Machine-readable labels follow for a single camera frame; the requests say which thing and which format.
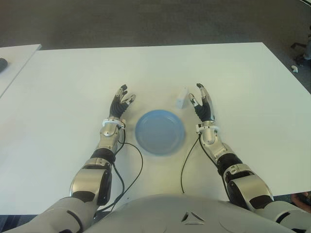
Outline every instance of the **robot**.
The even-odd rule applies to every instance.
[[[8,233],[311,233],[311,215],[294,205],[274,201],[266,183],[221,141],[211,97],[197,84],[202,105],[189,99],[201,120],[196,125],[205,153],[223,179],[229,202],[180,195],[154,195],[131,201],[92,225],[100,206],[110,199],[111,169],[118,151],[121,116],[135,100],[116,93],[110,114],[103,121],[100,141],[70,186],[69,197],[53,204],[32,221]]]

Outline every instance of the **white small box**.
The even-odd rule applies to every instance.
[[[178,97],[177,97],[177,102],[176,102],[176,107],[177,108],[183,108],[184,106],[184,101],[185,101],[185,98],[187,97],[188,95],[188,88],[187,87],[184,87],[182,89],[182,91],[179,93]]]

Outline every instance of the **black cable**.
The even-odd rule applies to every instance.
[[[122,142],[121,147],[116,151],[115,156],[116,156],[116,155],[118,154],[118,152],[123,148],[123,146],[124,146],[124,144],[125,144],[125,138],[126,138],[125,129],[123,129],[123,142]],[[109,209],[111,206],[113,206],[115,203],[117,203],[117,202],[119,201],[119,199],[122,197],[123,192],[124,192],[124,181],[123,181],[121,175],[119,174],[119,172],[118,172],[118,170],[117,170],[116,165],[115,165],[114,162],[112,163],[112,166],[113,166],[113,168],[114,168],[114,170],[115,170],[115,172],[116,172],[118,178],[119,178],[120,181],[121,181],[121,184],[122,184],[122,192],[121,192],[120,195],[117,196],[117,198],[114,200],[113,203],[111,203],[110,205],[106,206],[106,207],[103,208],[103,209],[100,209],[100,210],[96,211],[97,213],[102,212],[102,211],[105,211],[106,209]]]
[[[141,174],[141,171],[142,171],[142,168],[143,168],[143,157],[142,157],[142,154],[141,154],[140,150],[139,150],[136,146],[134,146],[134,145],[131,144],[131,143],[125,142],[125,130],[124,130],[124,138],[123,138],[122,146],[120,147],[120,149],[124,146],[124,144],[128,144],[128,145],[134,147],[134,148],[139,152],[140,157],[141,157],[141,168],[140,168],[140,171],[139,171],[138,175],[136,176],[136,178],[133,180],[133,182],[132,182],[132,183],[127,187],[127,189],[124,191],[124,182],[123,182],[123,179],[122,179],[121,175],[119,174],[119,172],[118,172],[118,170],[117,170],[115,164],[113,163],[113,167],[114,167],[114,169],[115,169],[115,171],[116,171],[116,174],[117,174],[118,176],[120,175],[119,178],[120,178],[120,180],[121,180],[121,182],[122,182],[122,192],[120,193],[120,195],[117,196],[117,198],[115,199],[115,201],[114,201],[113,203],[111,203],[109,206],[107,206],[107,207],[105,207],[105,208],[103,208],[103,209],[98,210],[97,213],[98,213],[98,212],[102,212],[102,211],[104,211],[104,210],[106,210],[106,209],[109,209],[111,206],[112,206],[112,208],[111,208],[111,211],[112,211],[112,210],[114,209],[115,205],[118,203],[118,201],[119,201],[119,200],[123,197],[123,195],[130,189],[130,187],[132,187],[132,185],[135,183],[135,181],[138,179],[138,177],[139,177],[140,174]]]
[[[199,141],[200,141],[200,145],[201,145],[201,148],[202,148],[202,150],[204,151],[204,153],[207,155],[207,157],[211,160],[211,162],[216,166],[216,168],[217,168],[217,165],[216,165],[216,163],[212,160],[212,158],[209,156],[209,154],[205,151],[205,149],[204,149],[204,147],[203,147],[203,145],[202,145],[202,142],[201,142],[201,134],[200,134],[200,136],[199,136]]]
[[[133,180],[133,182],[127,187],[127,189],[122,193],[121,197],[115,202],[115,204],[113,205],[113,207],[111,208],[111,211],[113,210],[113,208],[115,207],[115,205],[118,203],[118,201],[124,196],[124,194],[130,189],[130,187],[132,187],[132,185],[135,183],[135,181],[138,179],[138,177],[140,176],[141,174],[141,171],[142,171],[142,168],[143,168],[143,165],[144,165],[144,160],[142,158],[142,154],[140,152],[140,150],[134,146],[133,144],[131,143],[128,143],[128,142],[125,142],[124,144],[127,144],[127,145],[130,145],[132,147],[134,147],[140,154],[140,157],[141,157],[141,167],[140,167],[140,171],[138,173],[138,175],[136,176],[136,178]]]
[[[204,149],[204,147],[203,147],[203,145],[202,145],[202,142],[201,142],[201,134],[200,134],[199,138],[200,138],[199,141],[200,141],[200,145],[201,145],[202,150],[204,151],[204,153],[207,155],[207,157],[211,160],[211,162],[212,162],[212,163],[216,166],[216,168],[217,168],[216,163],[212,160],[212,158],[211,158],[211,157],[209,156],[209,154],[205,151],[205,149]],[[223,181],[223,184],[224,184],[225,193],[227,194],[227,197],[228,197],[228,199],[230,200],[230,196],[229,196],[229,193],[228,193],[228,190],[227,190],[227,187],[226,187],[224,178],[223,178],[223,176],[221,176],[221,177],[222,177],[222,181]]]
[[[187,162],[187,160],[188,160],[188,158],[189,158],[189,155],[190,155],[192,149],[194,148],[195,144],[198,142],[199,138],[200,138],[200,137],[198,137],[198,138],[195,140],[194,144],[192,145],[192,147],[191,147],[191,149],[190,149],[190,151],[189,151],[189,153],[188,153],[188,155],[187,155],[187,157],[186,157],[186,160],[185,160],[185,162],[184,162],[183,168],[181,169],[181,174],[180,174],[180,186],[181,186],[181,190],[182,190],[183,193],[185,193],[184,187],[183,187],[183,172],[184,172],[184,168],[185,168],[186,162]]]
[[[227,194],[227,197],[228,197],[229,201],[231,201],[231,199],[230,199],[230,196],[229,196],[228,190],[227,190],[227,188],[226,188],[225,181],[224,181],[224,178],[223,178],[223,177],[222,177],[222,180],[223,180],[223,185],[224,185],[224,188],[225,188],[225,193]]]

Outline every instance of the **white tabletop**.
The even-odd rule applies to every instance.
[[[38,214],[68,195],[76,172],[99,141],[116,90],[137,99],[125,112],[127,141],[146,112],[169,110],[185,127],[183,146],[155,156],[142,149],[144,168],[119,204],[158,193],[180,193],[182,164],[199,118],[187,86],[210,93],[222,140],[274,195],[311,190],[311,96],[263,43],[37,51],[0,99],[0,214]],[[117,155],[127,186],[140,168],[131,147]],[[189,195],[226,200],[220,176],[199,145],[184,172]],[[121,184],[113,174],[111,202]]]
[[[8,62],[7,68],[0,72],[0,97],[35,51],[40,48],[41,45],[22,45],[0,48],[0,58],[4,58]]]

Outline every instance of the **robotic finger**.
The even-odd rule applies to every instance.
[[[197,87],[201,91],[202,106],[198,103],[192,93],[189,94],[190,102],[193,104],[196,114],[202,122],[215,121],[213,105],[208,92],[206,91],[205,87],[200,83],[197,83]]]
[[[128,99],[122,101],[122,98],[127,94],[127,86],[124,84],[121,86],[110,105],[109,117],[120,119],[121,115],[128,108],[128,106],[135,100],[136,95],[132,95]]]

